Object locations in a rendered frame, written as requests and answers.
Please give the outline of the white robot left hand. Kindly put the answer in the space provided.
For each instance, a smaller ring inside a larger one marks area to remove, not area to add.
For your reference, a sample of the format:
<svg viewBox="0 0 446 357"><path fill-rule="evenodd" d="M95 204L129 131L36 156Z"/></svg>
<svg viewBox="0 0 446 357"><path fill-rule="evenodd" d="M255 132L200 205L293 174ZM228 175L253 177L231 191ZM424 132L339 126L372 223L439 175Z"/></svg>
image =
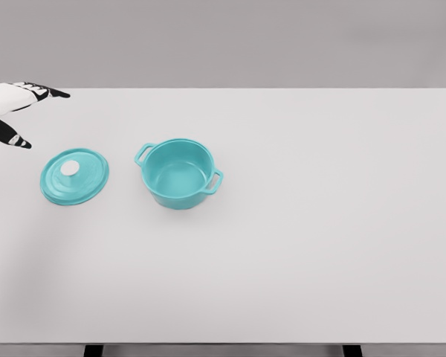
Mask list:
<svg viewBox="0 0 446 357"><path fill-rule="evenodd" d="M59 89L32 82L0 83L0 142L23 149L31 149L26 141L12 126L1 120L1 116L18 112L49 97L70 98L71 95Z"/></svg>

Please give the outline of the teal pot lid white knob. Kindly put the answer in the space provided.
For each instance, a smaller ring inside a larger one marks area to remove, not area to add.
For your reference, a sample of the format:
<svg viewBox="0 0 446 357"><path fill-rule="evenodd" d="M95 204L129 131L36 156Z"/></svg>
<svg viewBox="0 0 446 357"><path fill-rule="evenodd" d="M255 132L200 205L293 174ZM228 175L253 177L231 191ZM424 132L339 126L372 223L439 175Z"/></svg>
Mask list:
<svg viewBox="0 0 446 357"><path fill-rule="evenodd" d="M98 152L67 149L43 167L39 186L43 196L56 205L78 205L95 197L109 178L109 164Z"/></svg>

